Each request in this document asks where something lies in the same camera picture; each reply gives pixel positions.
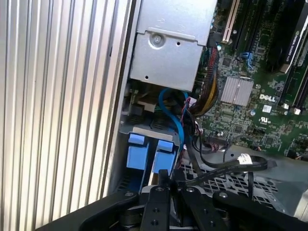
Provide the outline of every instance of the pcie slot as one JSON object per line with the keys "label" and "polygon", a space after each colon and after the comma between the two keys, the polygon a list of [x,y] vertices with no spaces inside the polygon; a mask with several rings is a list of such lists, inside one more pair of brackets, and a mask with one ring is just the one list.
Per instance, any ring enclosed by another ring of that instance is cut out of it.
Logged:
{"label": "pcie slot", "polygon": [[265,0],[259,0],[259,4],[257,6],[257,12],[254,16],[255,20],[254,20],[253,27],[252,27],[253,30],[251,31],[252,33],[250,33],[245,52],[251,52],[252,51],[252,47],[254,45],[255,38],[256,38],[257,33],[258,33],[260,26],[261,26],[262,16],[263,16],[263,12],[265,10],[266,2],[267,1],[265,1]]}
{"label": "pcie slot", "polygon": [[307,96],[308,96],[308,67],[305,71],[305,75],[303,77],[295,101],[293,103],[294,106],[296,108],[301,109],[304,106]]}
{"label": "pcie slot", "polygon": [[229,42],[230,40],[236,13],[237,13],[237,10],[239,9],[239,5],[240,5],[240,0],[233,0],[230,13],[229,13],[229,17],[227,20],[226,29],[225,29],[225,32],[222,38],[223,42]]}
{"label": "pcie slot", "polygon": [[253,0],[244,1],[243,12],[241,14],[243,17],[241,18],[240,23],[238,25],[236,39],[233,41],[234,50],[237,50],[239,48],[242,37],[245,37],[245,33],[243,32],[244,32],[245,24],[248,22],[247,17],[249,15],[249,10],[250,10],[252,3],[253,3]]}
{"label": "pcie slot", "polygon": [[282,94],[281,94],[281,97],[280,97],[280,100],[279,100],[280,105],[282,105],[284,103],[285,97],[286,97],[287,93],[289,92],[289,87],[291,85],[291,80],[293,78],[295,70],[296,70],[296,66],[293,65],[290,69],[290,72],[289,72],[287,79],[285,81],[285,84],[284,84],[284,88],[283,88],[283,91],[282,91]]}

